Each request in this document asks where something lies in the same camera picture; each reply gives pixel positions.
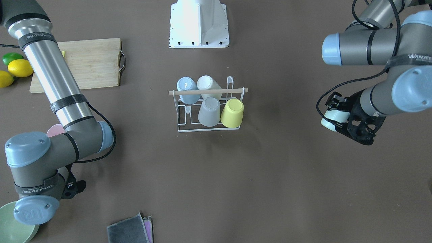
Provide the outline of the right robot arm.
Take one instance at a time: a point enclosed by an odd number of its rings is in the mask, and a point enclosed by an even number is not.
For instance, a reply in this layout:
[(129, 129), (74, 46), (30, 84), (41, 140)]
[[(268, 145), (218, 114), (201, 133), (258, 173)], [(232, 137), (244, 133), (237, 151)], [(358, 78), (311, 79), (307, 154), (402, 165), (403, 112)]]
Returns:
[(51, 220), (61, 199), (85, 189), (85, 181), (72, 174), (72, 165), (112, 151), (116, 134), (106, 118), (94, 118), (95, 109), (80, 91), (52, 35), (51, 20), (37, 1), (2, 0), (1, 25), (18, 41), (64, 129), (53, 137), (39, 131), (17, 134), (5, 143), (20, 197), (13, 215), (22, 224), (40, 225)]

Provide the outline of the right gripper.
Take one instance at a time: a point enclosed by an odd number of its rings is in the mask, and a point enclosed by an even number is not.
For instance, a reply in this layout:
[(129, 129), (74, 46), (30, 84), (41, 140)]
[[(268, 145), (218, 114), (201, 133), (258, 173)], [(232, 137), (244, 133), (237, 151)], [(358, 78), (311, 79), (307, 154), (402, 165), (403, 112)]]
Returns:
[(66, 165), (60, 168), (60, 176), (65, 181), (63, 195), (61, 199), (72, 199), (78, 193), (81, 193), (86, 188), (86, 181), (77, 181), (71, 171), (72, 165)]

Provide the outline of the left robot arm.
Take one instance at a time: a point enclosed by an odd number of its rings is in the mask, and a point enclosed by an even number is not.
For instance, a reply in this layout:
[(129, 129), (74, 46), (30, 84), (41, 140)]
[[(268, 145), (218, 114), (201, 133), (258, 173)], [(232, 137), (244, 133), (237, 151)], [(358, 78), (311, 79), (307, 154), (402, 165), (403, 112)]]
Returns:
[(401, 22), (399, 13), (430, 0), (372, 0), (343, 33), (330, 34), (322, 44), (329, 65), (384, 65), (373, 78), (386, 80), (343, 97), (334, 88), (321, 124), (363, 145), (371, 145), (387, 116), (431, 108), (431, 10)]

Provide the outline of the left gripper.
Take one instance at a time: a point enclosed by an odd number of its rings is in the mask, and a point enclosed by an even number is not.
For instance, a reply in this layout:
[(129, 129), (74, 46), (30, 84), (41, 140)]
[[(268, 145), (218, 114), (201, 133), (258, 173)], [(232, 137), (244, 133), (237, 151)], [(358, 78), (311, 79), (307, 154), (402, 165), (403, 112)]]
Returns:
[[(370, 116), (361, 107), (361, 92), (357, 92), (349, 97), (350, 115), (348, 123), (331, 123), (335, 130), (362, 144), (372, 145), (377, 131), (383, 125), (386, 117)], [(348, 109), (346, 97), (338, 92), (333, 92), (327, 99), (325, 106), (327, 109)]]

